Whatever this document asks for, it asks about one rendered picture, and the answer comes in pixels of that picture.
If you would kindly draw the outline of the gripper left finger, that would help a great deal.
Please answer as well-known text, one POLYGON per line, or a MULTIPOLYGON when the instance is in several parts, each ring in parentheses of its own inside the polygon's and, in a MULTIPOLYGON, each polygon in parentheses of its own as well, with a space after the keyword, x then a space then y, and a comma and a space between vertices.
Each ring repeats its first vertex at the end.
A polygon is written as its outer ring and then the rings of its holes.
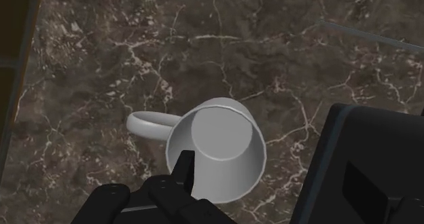
POLYGON ((183 150, 172 173, 151 176, 134 192, 117 183, 97 187, 71 224, 237 224, 191 196, 194 161, 195 152, 183 150))

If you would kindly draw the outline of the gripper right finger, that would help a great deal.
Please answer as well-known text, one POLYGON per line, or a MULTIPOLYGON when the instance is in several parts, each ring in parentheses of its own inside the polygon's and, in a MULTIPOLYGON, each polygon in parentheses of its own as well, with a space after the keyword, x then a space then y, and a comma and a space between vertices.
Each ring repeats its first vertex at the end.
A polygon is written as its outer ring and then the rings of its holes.
POLYGON ((424 109, 332 105, 289 224, 424 224, 424 109))

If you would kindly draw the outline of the white mug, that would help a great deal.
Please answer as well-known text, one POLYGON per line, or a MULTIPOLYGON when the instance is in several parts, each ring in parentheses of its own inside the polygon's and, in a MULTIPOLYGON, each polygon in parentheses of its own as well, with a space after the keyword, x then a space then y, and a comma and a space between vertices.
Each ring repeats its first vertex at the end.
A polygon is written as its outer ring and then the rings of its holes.
POLYGON ((233 202, 248 194, 264 173, 267 154, 262 132, 249 110, 231 98, 212 98, 182 117, 133 112, 126 128, 143 138, 166 141, 169 170, 183 150, 195 152, 192 195, 196 199, 233 202))

